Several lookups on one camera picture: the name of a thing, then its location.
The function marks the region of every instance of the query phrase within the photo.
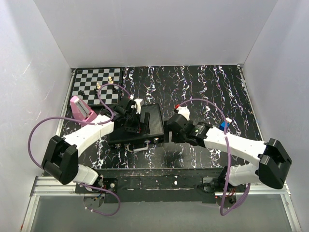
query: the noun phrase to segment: metal frame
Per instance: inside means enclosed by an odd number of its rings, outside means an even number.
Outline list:
[[[242,81],[244,83],[245,90],[248,96],[248,100],[252,106],[252,102],[249,97],[249,93],[247,90],[247,86],[246,86],[246,82],[245,82],[245,78],[243,75],[241,65],[238,65],[238,70],[242,78]],[[64,116],[66,109],[67,109],[67,102],[69,99],[70,89],[72,87],[74,74],[75,74],[75,69],[72,71],[72,77],[71,77],[70,84],[68,87],[68,92],[66,94],[64,104],[62,107],[61,116]],[[256,114],[253,110],[253,106],[252,106],[252,111],[253,111],[253,115],[254,115],[256,124],[258,126],[258,130],[260,132],[261,138],[263,139],[260,127],[257,122]],[[60,120],[58,123],[57,130],[56,130],[56,135],[60,135],[62,125],[63,125],[63,120]],[[75,193],[75,189],[76,189],[76,184],[73,182],[64,186],[60,182],[58,182],[56,179],[54,179],[53,177],[36,177],[32,191],[31,191],[31,197],[30,197],[30,201],[28,204],[28,208],[27,208],[27,212],[25,215],[25,219],[24,219],[21,232],[31,231],[31,227],[34,221],[34,217],[36,214],[40,196],[94,196],[94,195],[97,195],[95,193],[93,194],[92,193]],[[297,216],[296,216],[296,213],[295,213],[292,201],[291,201],[290,190],[287,184],[286,183],[284,184],[283,189],[272,189],[272,188],[265,186],[264,184],[257,184],[257,183],[251,184],[249,195],[268,195],[268,194],[280,194],[281,195],[282,203],[284,205],[284,209],[287,214],[292,231],[301,232],[301,228],[300,228],[300,225],[299,225],[299,222],[298,222],[298,219],[297,219]],[[216,192],[215,195],[221,196],[222,192]]]

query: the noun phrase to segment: gray floor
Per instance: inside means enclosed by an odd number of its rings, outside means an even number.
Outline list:
[[[111,212],[115,204],[100,210]],[[225,217],[216,204],[123,203],[118,214],[104,217],[83,207],[83,197],[40,197],[32,232],[290,232],[280,195],[250,195]]]

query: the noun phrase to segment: black box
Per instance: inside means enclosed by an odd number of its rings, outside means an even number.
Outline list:
[[[145,141],[150,141],[150,144],[162,143],[164,141],[164,127],[159,104],[143,105],[140,111],[140,122],[144,122],[146,112],[150,114],[150,133],[131,133],[125,131],[124,127],[117,128],[108,135],[108,144],[110,146],[118,144],[121,146],[127,144],[144,145]]]

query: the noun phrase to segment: chess piece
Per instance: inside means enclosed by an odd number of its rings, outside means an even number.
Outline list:
[[[83,96],[85,96],[85,93],[84,93],[84,91],[79,90],[79,91],[78,91],[78,95],[81,95],[81,96],[83,97]]]
[[[114,81],[112,80],[111,76],[108,77],[108,84],[114,84]],[[112,86],[112,91],[113,92],[117,91],[114,85]]]
[[[114,84],[114,81],[112,80],[111,76],[108,77],[108,84]]]
[[[100,89],[101,88],[101,86],[100,86],[100,84],[97,82],[97,89]]]

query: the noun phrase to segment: blue component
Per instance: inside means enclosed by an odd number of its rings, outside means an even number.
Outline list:
[[[221,123],[219,129],[222,130],[222,131],[224,131],[224,126],[225,126],[225,121],[223,121],[223,123]]]

